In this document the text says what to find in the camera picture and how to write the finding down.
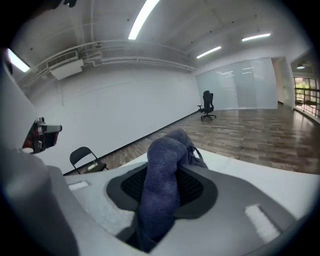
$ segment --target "ceiling light panel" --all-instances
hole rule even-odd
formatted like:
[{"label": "ceiling light panel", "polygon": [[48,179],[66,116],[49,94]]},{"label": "ceiling light panel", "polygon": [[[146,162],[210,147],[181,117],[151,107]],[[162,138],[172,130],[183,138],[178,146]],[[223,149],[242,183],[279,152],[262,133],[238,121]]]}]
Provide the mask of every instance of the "ceiling light panel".
[{"label": "ceiling light panel", "polygon": [[248,40],[252,40],[252,39],[266,38],[266,37],[269,37],[270,35],[271,35],[271,33],[258,34],[258,35],[254,35],[254,36],[250,36],[250,37],[243,38],[243,39],[242,39],[242,42],[248,41]]},{"label": "ceiling light panel", "polygon": [[208,50],[208,51],[206,51],[205,53],[200,54],[200,55],[197,56],[196,58],[197,58],[197,59],[200,59],[201,57],[203,57],[203,56],[205,56],[205,55],[208,55],[208,54],[210,54],[210,53],[212,53],[212,52],[215,52],[215,51],[217,51],[217,50],[219,50],[219,49],[221,49],[221,46],[218,46],[218,47],[216,47],[216,48],[213,48],[213,49],[211,49],[211,50]]},{"label": "ceiling light panel", "polygon": [[136,20],[133,24],[131,29],[129,40],[135,40],[139,34],[140,29],[142,28],[143,24],[145,23],[146,19],[148,18],[149,14],[152,12],[154,7],[160,0],[146,0],[141,11],[139,12]]},{"label": "ceiling light panel", "polygon": [[12,50],[8,49],[7,52],[10,62],[22,72],[27,72],[30,69],[30,67],[24,63]]},{"label": "ceiling light panel", "polygon": [[233,72],[233,71],[224,72],[221,75],[228,74],[228,73],[231,73],[231,72]]}]

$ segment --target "metal railing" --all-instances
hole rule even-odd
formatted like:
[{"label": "metal railing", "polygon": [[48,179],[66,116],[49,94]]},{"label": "metal railing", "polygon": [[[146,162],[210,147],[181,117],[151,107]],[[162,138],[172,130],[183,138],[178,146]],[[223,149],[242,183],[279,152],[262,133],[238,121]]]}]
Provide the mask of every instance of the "metal railing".
[{"label": "metal railing", "polygon": [[294,88],[295,105],[314,117],[320,118],[320,89]]}]

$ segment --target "white wall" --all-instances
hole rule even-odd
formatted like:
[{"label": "white wall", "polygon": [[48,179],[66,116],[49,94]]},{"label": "white wall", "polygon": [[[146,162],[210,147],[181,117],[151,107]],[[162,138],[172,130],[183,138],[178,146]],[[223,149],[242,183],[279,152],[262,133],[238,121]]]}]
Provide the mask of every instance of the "white wall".
[{"label": "white wall", "polygon": [[280,67],[280,61],[279,61],[280,59],[281,58],[277,58],[277,59],[272,60],[272,65],[273,65],[275,80],[276,80],[277,100],[281,103],[284,103],[285,85],[283,83],[283,78],[282,78],[282,74],[281,74],[281,67]]},{"label": "white wall", "polygon": [[195,112],[200,104],[191,74],[137,65],[86,69],[48,82],[30,100],[46,123],[62,125],[57,145],[38,156],[63,173],[73,169],[69,156],[77,148],[103,156]]}]

